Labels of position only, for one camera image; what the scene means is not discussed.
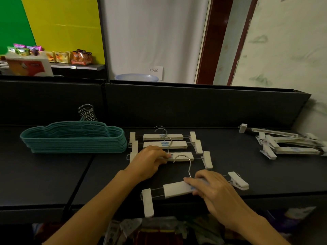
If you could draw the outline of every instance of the green panel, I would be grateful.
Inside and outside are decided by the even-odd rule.
[[[22,0],[0,0],[0,14],[0,54],[6,54],[13,43],[35,45]]]

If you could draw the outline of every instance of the white curtain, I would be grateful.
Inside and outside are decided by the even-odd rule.
[[[163,66],[194,83],[209,0],[101,0],[110,79]]]

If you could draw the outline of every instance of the hand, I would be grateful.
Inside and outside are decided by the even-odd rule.
[[[141,182],[151,178],[161,164],[167,163],[165,158],[170,157],[171,154],[167,154],[158,146],[150,145],[135,156],[125,171],[130,172],[138,182]]]
[[[196,179],[201,177],[204,177],[209,185]],[[260,219],[221,174],[204,169],[195,174],[195,179],[184,178],[184,181],[196,188],[193,195],[202,197],[209,212],[227,228],[239,233],[250,219]]]

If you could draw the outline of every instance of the stack of teal hangers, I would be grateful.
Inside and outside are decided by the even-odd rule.
[[[98,121],[63,121],[23,131],[20,138],[33,153],[121,153],[123,129]]]

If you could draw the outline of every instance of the person's right hand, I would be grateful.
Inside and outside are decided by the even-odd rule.
[[[208,185],[197,179],[202,177],[208,181]],[[195,179],[185,177],[184,181],[196,188],[193,195],[199,195],[204,199],[209,212],[233,231],[239,232],[241,225],[246,225],[253,218],[259,218],[219,173],[204,169],[195,174]]]

